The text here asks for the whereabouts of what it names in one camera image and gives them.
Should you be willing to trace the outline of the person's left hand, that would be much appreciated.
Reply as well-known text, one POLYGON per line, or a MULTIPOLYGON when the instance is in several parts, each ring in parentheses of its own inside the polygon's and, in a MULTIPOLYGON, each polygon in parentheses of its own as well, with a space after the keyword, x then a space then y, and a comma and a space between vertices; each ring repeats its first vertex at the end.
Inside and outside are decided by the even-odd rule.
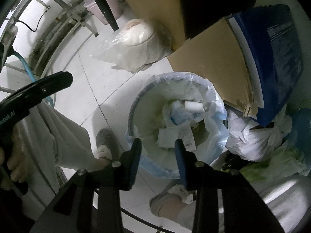
POLYGON ((6 166, 11 171, 10 180, 16 183, 23 183, 28 178, 28 166, 26 162, 25 146, 20 134, 21 129, 16 124, 10 137, 13 146, 12 154, 8 157, 1 147, 1 166, 6 162, 6 166))

